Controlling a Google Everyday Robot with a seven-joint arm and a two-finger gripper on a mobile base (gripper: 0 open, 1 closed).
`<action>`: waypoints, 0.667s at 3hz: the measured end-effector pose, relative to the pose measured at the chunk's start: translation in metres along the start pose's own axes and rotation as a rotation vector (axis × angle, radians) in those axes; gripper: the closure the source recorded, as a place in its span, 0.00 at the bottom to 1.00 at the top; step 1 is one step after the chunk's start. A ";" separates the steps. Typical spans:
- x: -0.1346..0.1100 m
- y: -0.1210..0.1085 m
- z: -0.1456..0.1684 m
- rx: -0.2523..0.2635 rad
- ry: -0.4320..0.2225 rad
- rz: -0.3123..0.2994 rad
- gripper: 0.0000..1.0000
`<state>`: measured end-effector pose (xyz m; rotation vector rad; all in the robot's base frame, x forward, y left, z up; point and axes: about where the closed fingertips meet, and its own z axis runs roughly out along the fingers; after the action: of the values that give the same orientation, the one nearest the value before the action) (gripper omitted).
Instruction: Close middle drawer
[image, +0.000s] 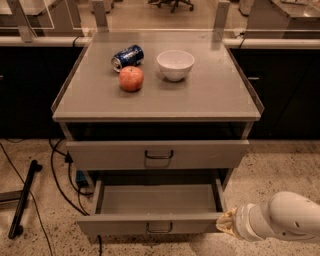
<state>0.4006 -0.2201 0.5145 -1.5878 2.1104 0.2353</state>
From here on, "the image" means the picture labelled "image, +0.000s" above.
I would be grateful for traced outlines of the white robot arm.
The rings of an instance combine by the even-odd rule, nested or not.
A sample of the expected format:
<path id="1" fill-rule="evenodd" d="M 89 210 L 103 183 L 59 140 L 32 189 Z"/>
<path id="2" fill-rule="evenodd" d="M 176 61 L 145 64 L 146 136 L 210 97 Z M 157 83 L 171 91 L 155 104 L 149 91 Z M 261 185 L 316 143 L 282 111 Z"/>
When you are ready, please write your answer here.
<path id="1" fill-rule="evenodd" d="M 319 243 L 320 206 L 302 195 L 281 191 L 267 203 L 249 203 L 228 210 L 217 219 L 216 228 L 249 242 L 274 238 Z"/>

